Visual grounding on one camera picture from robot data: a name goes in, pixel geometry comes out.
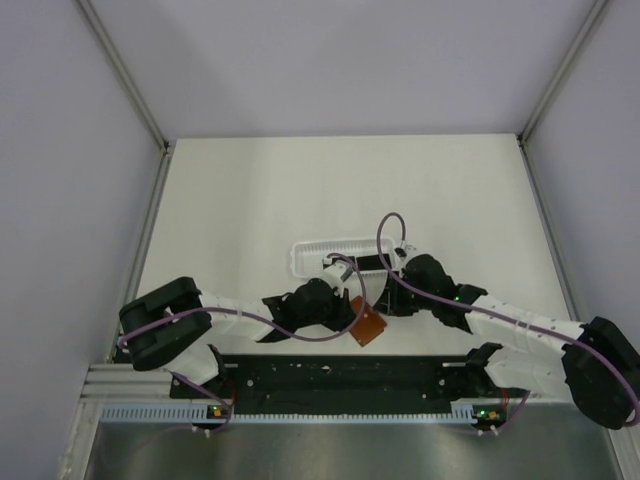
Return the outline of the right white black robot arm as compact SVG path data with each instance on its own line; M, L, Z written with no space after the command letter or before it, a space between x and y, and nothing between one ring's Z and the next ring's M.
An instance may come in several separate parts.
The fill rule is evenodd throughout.
M392 317L430 312L440 323L482 339L467 356L469 388L487 396L519 389L572 402L611 430L639 422L639 353L612 321L547 317L455 282L431 255L398 248L379 257L388 275L375 307Z

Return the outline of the brown leather card holder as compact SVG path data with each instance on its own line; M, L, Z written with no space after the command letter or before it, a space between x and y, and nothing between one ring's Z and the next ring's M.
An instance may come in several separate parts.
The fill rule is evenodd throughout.
M351 301L351 307L355 314L360 311L362 306L365 307L364 313L351 328L350 334L360 347L365 347L385 331L387 322L368 303L365 303L361 296L357 296Z

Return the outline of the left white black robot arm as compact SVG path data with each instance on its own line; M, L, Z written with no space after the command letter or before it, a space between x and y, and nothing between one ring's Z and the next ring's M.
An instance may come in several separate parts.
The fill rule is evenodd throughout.
M136 371L166 369L187 378L205 396L226 387L216 339L242 337L256 343L295 339L328 342L346 335L364 316L368 290L313 278L295 291L243 302L205 297L191 277L179 277L126 304L119 312L126 350Z

